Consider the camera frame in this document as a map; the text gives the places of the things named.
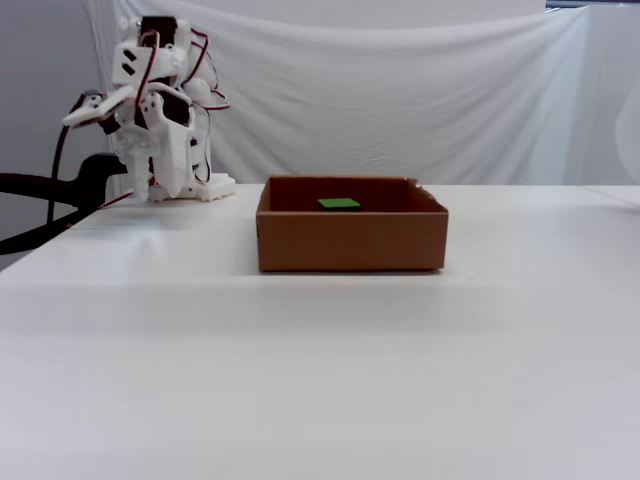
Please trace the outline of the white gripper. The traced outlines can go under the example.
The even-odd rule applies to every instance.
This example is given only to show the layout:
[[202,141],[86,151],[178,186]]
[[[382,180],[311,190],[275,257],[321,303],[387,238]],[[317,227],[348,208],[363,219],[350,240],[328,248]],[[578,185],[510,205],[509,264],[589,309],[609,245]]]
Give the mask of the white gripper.
[[[183,83],[190,71],[190,47],[176,41],[122,41],[112,68],[113,108],[119,144],[148,156],[182,156],[194,135],[193,101]],[[148,157],[134,153],[129,164],[134,196],[149,196]]]

